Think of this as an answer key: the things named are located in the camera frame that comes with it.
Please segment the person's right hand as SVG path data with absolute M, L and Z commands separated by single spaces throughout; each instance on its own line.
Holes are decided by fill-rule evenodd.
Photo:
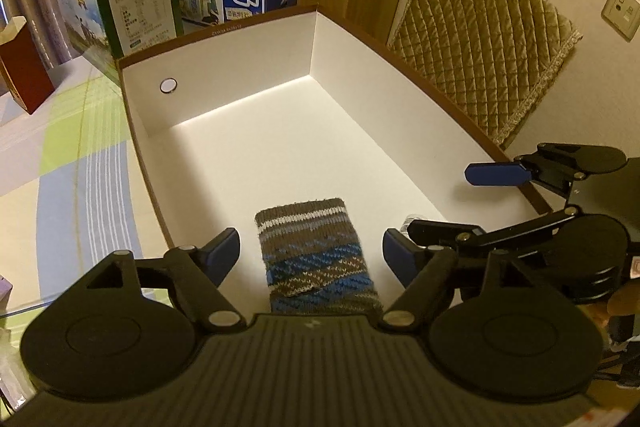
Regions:
M 591 303 L 586 306 L 590 319 L 605 329 L 612 317 L 628 317 L 639 313 L 640 285 L 639 280 L 631 280 L 617 289 L 606 303 Z

